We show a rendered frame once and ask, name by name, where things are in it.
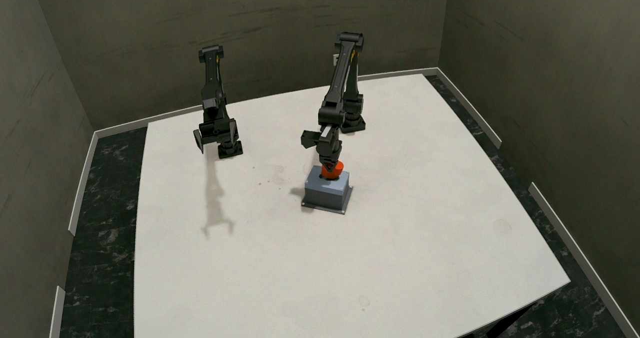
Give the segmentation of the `orange peg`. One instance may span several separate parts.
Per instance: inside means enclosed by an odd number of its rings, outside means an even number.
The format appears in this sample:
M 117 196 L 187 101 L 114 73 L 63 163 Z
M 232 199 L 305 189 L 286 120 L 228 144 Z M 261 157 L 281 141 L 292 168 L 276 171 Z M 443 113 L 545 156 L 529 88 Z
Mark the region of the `orange peg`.
M 331 163 L 327 163 L 327 162 L 326 162 L 326 164 L 327 164 L 327 166 L 329 166 L 328 168 L 330 169 L 330 168 L 331 168 L 331 166 L 332 166 L 332 164 L 331 164 Z M 335 178 L 337 178 L 338 176 L 340 176 L 340 174 L 341 174 L 341 173 L 342 173 L 342 171 L 343 171 L 343 168 L 344 168 L 344 165 L 343 165 L 342 161 L 338 161 L 337 165 L 334 167 L 334 169 L 333 169 L 333 171 L 332 171 L 332 172 L 328 172 L 328 171 L 326 170 L 326 168 L 322 165 L 322 167 L 321 167 L 321 169 L 322 169 L 321 174 L 322 174 L 324 177 L 328 177 L 328 178 L 330 178 L 330 179 L 335 179 Z

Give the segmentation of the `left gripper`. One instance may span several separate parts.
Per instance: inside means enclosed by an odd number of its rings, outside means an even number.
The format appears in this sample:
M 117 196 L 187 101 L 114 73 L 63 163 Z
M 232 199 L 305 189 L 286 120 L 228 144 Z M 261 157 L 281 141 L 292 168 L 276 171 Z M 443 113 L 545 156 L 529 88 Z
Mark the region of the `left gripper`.
M 332 172 L 333 169 L 334 169 L 334 166 L 336 166 L 338 164 L 339 155 L 340 155 L 340 152 L 342 151 L 342 148 L 341 148 L 342 147 L 342 140 L 339 140 L 339 139 L 336 140 L 334 145 L 335 146 L 334 146 L 333 152 L 332 152 L 332 154 L 330 156 L 322 156 L 322 155 L 318 156 L 318 159 L 319 159 L 320 163 L 323 166 L 325 166 L 325 168 L 326 168 L 326 170 L 328 172 Z M 332 167 L 330 169 L 327 166 L 326 162 L 332 164 Z

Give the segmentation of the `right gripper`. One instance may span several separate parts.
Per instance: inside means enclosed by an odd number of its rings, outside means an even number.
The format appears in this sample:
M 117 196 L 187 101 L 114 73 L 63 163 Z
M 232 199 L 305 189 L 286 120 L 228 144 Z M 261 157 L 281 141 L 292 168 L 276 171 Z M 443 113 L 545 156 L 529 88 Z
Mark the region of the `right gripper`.
M 199 129 L 194 130 L 194 138 L 198 148 L 204 154 L 204 144 L 210 144 L 218 141 L 218 136 L 231 136 L 232 148 L 239 138 L 236 120 L 230 120 L 229 117 L 199 124 Z

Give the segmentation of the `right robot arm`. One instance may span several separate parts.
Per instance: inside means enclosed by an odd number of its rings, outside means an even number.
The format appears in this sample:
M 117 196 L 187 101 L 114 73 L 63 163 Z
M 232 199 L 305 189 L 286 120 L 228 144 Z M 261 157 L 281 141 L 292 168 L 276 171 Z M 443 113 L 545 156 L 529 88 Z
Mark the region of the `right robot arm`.
M 206 63 L 206 84 L 201 90 L 202 108 L 203 111 L 205 111 L 203 112 L 203 123 L 229 117 L 226 109 L 227 98 L 226 94 L 223 92 L 219 64 L 220 59 L 224 58 L 223 51 L 223 46 L 218 46 L 218 44 L 202 47 L 202 50 L 198 51 L 199 62 Z M 231 135 L 218 136 L 217 144 L 219 143 L 221 144 L 218 145 L 219 159 L 243 154 L 242 141 L 237 141 L 233 148 Z

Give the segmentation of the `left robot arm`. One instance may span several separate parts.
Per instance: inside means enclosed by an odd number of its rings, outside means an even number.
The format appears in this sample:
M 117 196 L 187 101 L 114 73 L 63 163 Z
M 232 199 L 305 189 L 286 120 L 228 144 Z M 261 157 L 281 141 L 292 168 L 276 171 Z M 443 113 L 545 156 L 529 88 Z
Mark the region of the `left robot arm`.
M 358 91 L 358 56 L 364 37 L 362 33 L 345 31 L 337 34 L 334 42 L 334 49 L 340 52 L 329 90 L 318 109 L 320 132 L 304 130 L 301 135 L 301 145 L 305 149 L 317 145 L 316 151 L 322 156 L 332 154 L 339 128 L 345 131 L 366 125 L 361 116 L 364 95 Z

